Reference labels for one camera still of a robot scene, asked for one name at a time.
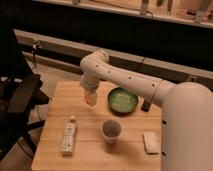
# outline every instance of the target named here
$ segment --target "plate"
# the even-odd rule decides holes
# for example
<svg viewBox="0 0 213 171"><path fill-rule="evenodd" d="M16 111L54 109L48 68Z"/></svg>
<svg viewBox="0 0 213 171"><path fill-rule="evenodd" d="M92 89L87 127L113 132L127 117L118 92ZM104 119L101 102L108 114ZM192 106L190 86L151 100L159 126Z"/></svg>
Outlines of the plate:
<svg viewBox="0 0 213 171"><path fill-rule="evenodd" d="M126 114L135 110L138 104L138 96L121 87L117 87L108 94L108 103L111 110Z"/></svg>

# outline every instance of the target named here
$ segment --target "small bottle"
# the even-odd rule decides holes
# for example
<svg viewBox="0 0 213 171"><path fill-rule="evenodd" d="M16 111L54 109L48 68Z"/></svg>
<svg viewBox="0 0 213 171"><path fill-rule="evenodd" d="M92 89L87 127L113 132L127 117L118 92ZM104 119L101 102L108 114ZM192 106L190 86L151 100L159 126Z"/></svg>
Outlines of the small bottle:
<svg viewBox="0 0 213 171"><path fill-rule="evenodd" d="M72 115L64 129L62 146L61 146L61 153L63 156L73 155L76 134L77 134L76 119L75 119L75 116Z"/></svg>

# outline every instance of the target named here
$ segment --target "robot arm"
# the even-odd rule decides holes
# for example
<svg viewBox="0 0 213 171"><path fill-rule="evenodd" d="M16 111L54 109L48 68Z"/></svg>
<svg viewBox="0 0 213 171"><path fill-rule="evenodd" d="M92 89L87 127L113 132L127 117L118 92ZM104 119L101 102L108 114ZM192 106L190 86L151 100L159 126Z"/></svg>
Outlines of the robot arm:
<svg viewBox="0 0 213 171"><path fill-rule="evenodd" d="M175 84L160 78L113 67L107 64L108 62L109 56L104 50L98 50L81 60L81 68L84 70L81 85L87 92L86 96L89 92L95 93L99 86L100 78L102 78L161 106L164 96L175 86Z"/></svg>
<svg viewBox="0 0 213 171"><path fill-rule="evenodd" d="M161 170L213 170L213 94L203 85L138 74L107 64L108 55L98 50L81 61L81 84L90 104L100 78L162 107Z"/></svg>

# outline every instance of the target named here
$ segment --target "chair armrest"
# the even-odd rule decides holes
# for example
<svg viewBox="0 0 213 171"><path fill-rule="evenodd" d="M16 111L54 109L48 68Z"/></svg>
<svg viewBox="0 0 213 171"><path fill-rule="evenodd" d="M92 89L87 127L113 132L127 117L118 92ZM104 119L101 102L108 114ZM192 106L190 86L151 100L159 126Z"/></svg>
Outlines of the chair armrest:
<svg viewBox="0 0 213 171"><path fill-rule="evenodd" d="M27 109L34 93L39 89L40 75L30 74L24 77L15 90L7 108L8 113L23 113Z"/></svg>

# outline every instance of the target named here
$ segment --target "paper cup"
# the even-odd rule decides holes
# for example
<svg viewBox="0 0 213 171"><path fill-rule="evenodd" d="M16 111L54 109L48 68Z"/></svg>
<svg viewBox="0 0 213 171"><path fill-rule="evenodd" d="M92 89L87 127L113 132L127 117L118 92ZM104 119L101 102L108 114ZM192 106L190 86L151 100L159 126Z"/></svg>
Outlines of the paper cup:
<svg viewBox="0 0 213 171"><path fill-rule="evenodd" d="M101 132L108 144L114 144L121 133L121 125L114 120L107 120L101 126Z"/></svg>

